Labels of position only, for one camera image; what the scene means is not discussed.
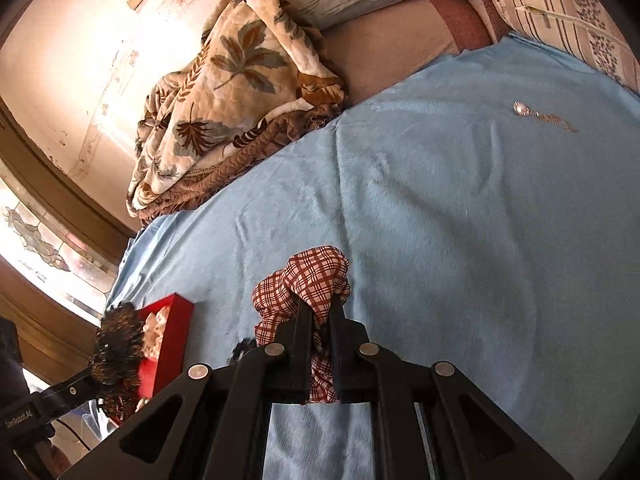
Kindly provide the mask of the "dark red gold scrunchie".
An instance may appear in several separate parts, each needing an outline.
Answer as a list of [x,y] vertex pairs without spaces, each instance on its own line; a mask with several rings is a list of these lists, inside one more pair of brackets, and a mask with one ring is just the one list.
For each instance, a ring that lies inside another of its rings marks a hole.
[[96,330],[89,367],[100,386],[99,407],[117,426],[136,412],[142,359],[143,321],[138,311],[130,302],[108,308]]

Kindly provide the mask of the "red white plaid scrunchie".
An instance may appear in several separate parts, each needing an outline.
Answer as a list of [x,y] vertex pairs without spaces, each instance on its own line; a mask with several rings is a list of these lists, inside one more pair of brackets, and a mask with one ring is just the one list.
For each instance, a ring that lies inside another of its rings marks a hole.
[[254,309],[260,321],[254,328],[260,346],[271,344],[280,324],[297,314],[295,299],[300,298],[314,312],[311,347],[310,400],[333,403],[337,400],[330,360],[328,319],[332,298],[345,302],[350,295],[347,279],[349,260],[336,247],[309,248],[288,258],[286,266],[258,283],[252,292]]

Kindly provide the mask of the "red jewelry tray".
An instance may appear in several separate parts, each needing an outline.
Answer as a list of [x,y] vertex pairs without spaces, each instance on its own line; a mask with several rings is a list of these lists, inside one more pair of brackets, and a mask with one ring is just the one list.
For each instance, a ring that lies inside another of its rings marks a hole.
[[138,397],[141,399],[151,399],[182,372],[186,338],[189,335],[194,304],[183,296],[171,294],[137,310],[137,315],[144,325],[146,317],[162,307],[170,307],[170,312],[160,349],[160,358],[157,362],[153,362],[143,357],[138,368],[140,378]]

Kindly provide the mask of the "cream white scrunchie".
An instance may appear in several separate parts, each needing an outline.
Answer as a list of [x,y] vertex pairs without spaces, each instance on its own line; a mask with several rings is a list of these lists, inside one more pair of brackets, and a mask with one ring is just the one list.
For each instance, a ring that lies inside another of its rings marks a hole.
[[153,362],[160,358],[164,333],[168,322],[170,307],[162,307],[157,312],[151,312],[143,325],[143,356]]

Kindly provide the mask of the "black white scrunchie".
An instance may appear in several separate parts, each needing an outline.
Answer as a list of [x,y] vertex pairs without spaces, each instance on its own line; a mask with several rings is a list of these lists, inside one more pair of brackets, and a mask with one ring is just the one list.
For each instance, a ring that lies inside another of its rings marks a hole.
[[257,342],[255,338],[243,338],[239,341],[232,350],[231,356],[227,361],[228,365],[233,365],[239,362],[243,356],[248,352],[257,348]]

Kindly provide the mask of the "stained glass window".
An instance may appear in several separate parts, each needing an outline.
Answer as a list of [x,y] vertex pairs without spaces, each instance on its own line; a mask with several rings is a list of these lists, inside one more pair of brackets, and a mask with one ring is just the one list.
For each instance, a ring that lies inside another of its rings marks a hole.
[[1,166],[1,255],[51,299],[99,325],[117,268],[77,238]]

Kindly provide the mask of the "light blue bed sheet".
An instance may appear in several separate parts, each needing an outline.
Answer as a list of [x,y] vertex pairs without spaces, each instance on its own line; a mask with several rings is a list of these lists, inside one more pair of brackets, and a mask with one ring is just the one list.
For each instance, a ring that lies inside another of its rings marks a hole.
[[224,365],[292,255],[348,258],[345,310],[401,359],[453,362],[577,479],[639,414],[639,99],[518,36],[445,56],[129,243],[111,303],[194,303]]

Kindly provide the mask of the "floral leaf-print quilt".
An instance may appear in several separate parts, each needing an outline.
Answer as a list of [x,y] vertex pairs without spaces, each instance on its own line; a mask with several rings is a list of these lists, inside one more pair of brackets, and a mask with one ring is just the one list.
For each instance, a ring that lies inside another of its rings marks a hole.
[[146,96],[126,208],[142,224],[198,208],[341,113],[344,80],[283,0],[220,0],[198,55]]

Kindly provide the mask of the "pink mattress cover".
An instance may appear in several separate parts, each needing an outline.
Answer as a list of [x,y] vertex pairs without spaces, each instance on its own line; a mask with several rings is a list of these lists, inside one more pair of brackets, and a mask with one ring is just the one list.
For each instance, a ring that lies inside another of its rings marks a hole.
[[442,55],[491,46],[510,30],[491,0],[407,0],[322,35],[353,106]]

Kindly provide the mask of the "striped floral pillow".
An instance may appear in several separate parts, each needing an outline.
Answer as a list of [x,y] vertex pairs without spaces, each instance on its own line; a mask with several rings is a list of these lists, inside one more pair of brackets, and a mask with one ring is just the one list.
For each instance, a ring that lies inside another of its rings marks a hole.
[[639,91],[639,62],[599,0],[491,0],[519,34],[557,48]]

